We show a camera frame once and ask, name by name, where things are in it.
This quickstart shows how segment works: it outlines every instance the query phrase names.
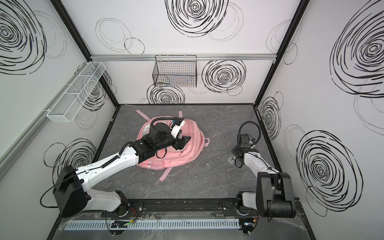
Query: white wire basket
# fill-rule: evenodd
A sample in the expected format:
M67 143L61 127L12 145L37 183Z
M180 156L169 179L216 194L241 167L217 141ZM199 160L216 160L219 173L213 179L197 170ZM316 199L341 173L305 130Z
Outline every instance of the white wire basket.
M102 62L88 62L47 113L53 122L72 122L105 72Z

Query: black frame edge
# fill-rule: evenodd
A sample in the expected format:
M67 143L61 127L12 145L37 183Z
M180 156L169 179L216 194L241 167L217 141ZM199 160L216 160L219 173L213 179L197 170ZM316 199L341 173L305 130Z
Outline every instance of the black frame edge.
M151 104L151 103L126 103L124 106L199 106L199 105L253 105L254 103L168 103L168 104Z
M53 240L53 238L55 237L55 233L57 231L57 228L59 227L59 225L61 224L63 218L62 217L58 217L55 221L55 223L53 224L53 227L51 229L51 231L49 232L49 235L47 237L47 240Z
M61 20L65 24L65 27L70 32L73 40L77 44L78 48L80 49L81 53L83 54L86 61L92 61L91 59L91 52L89 51L87 45L85 44L84 40L80 36L80 33L77 31L75 25L73 24L71 17L69 16L67 10L65 9L63 3L61 0L51 0L51 3L53 7L56 9L57 14L60 16ZM107 93L109 99L111 100L113 106L115 108L119 107L119 103L113 94L112 90L110 89L109 85L105 81L104 76L101 76L99 80L100 84L104 88L105 92Z
M283 170L281 169L281 165L279 163L279 160L277 159L277 156L276 156L276 153L275 153L275 149L273 148L272 142L269 139L268 133L267 133L267 131L265 129L264 123L263 123L263 121L260 118L259 110L256 108L255 105L253 105L253 109L255 111L257 121L259 122L260 128L262 130L262 133L263 133L263 136L264 136L264 139L265 139L265 143L266 143L266 145L268 147L268 150L269 150L269 152L271 154L273 164L275 165L275 169L277 169L279 172L283 172Z
M106 129L105 132L104 132L104 136L103 136L103 138L102 138L101 141L100 141L99 147L97 148L96 153L95 153L95 156L93 157L91 163L97 162L97 161L99 160L101 151L103 150L103 147L104 147L104 145L105 145L105 142L107 141L107 138L108 138L108 136L109 136L109 133L111 132L111 129L112 129L112 127L113 127L113 124L115 123L116 116L118 115L118 113L119 113L119 111L120 111L120 108L121 108L121 105L119 105L119 106L115 109L115 112L114 112L113 115L112 115L112 118L111 118L111 120L110 120L110 122L109 122L109 124L108 124L107 129Z
M295 206L296 206L296 213L298 212L300 214L300 217L304 223L304 226L308 232L308 235L311 240L316 240L316 237L312 231L310 222L308 221L307 215L305 214L303 205L301 204L301 201L298 197L295 197Z
M280 64L280 61L283 59L284 53L291 41L291 38L293 34L296 31L297 26L299 25L299 22L301 21L301 17L303 16L310 0L301 0L299 3L299 6L296 9L295 14L293 15L292 21L288 27L287 32L285 33L285 36L283 38L283 41L281 42L281 45L279 47L279 50L277 51L277 57L274 63L272 63L271 68L268 71L268 74L263 82L263 85L259 91L259 94L257 95L255 104L256 107L260 104L262 101L262 98L269 86L269 83L271 82L273 76L275 75L275 72L277 70L277 67Z

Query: black wire basket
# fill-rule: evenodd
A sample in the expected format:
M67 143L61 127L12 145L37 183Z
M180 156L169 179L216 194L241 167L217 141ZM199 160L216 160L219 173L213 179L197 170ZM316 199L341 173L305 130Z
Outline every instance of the black wire basket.
M197 86L196 55L156 55L152 78L155 86L163 83L178 87Z

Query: robotic arm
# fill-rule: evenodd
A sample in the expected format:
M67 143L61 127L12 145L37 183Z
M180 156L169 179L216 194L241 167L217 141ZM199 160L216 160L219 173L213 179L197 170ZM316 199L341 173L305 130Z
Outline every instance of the robotic arm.
M173 120L171 126L156 121ZM121 191L103 192L92 189L103 179L133 165L155 156L160 149L172 146L176 150L183 149L189 136L182 136L180 128L183 118L156 118L149 127L149 133L134 142L127 142L120 152L106 157L96 163L74 169L64 167L53 188L53 195L62 217L71 217L83 210L115 211L127 204Z
M233 158L249 167L257 177L256 192L239 192L237 196L237 211L246 215L256 209L261 217L294 218L296 215L295 197L292 181L288 173L279 172L272 168L254 148L258 140L250 141L248 134L241 134L239 129L237 145L232 149Z
M154 125L160 120L173 122L171 126L162 122ZM180 128L184 123L183 118L156 118L149 125L148 134L134 142L127 142L118 153L77 169L71 165L64 167L53 187L60 215L71 217L83 210L106 210L117 212L118 215L124 214L129 203L121 191L103 192L92 187L127 167L155 156L160 149L169 146L176 150L183 149L191 139L188 136L179 138ZM241 166L248 166L256 175L257 191L238 194L238 213L248 215L256 209L261 217L295 217L295 200L289 175L272 168L261 157L254 148L257 141L250 141L249 135L240 134L242 126L232 153L236 161L241 162Z

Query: clear plastic sheet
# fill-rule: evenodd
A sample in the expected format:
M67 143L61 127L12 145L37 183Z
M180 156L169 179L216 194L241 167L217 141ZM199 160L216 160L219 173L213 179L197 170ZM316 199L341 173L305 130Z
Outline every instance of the clear plastic sheet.
M57 227L53 240L61 239L61 234L63 234L65 226L71 220L98 220L98 219L102 219L101 212L81 213L72 218L64 218L63 221L60 223L59 227Z
M296 215L294 218L281 218L281 217L275 217L273 218L276 222L279 223L286 223L289 225L292 225L294 227L301 228L304 232L308 232L307 229L304 226L304 223L298 215Z

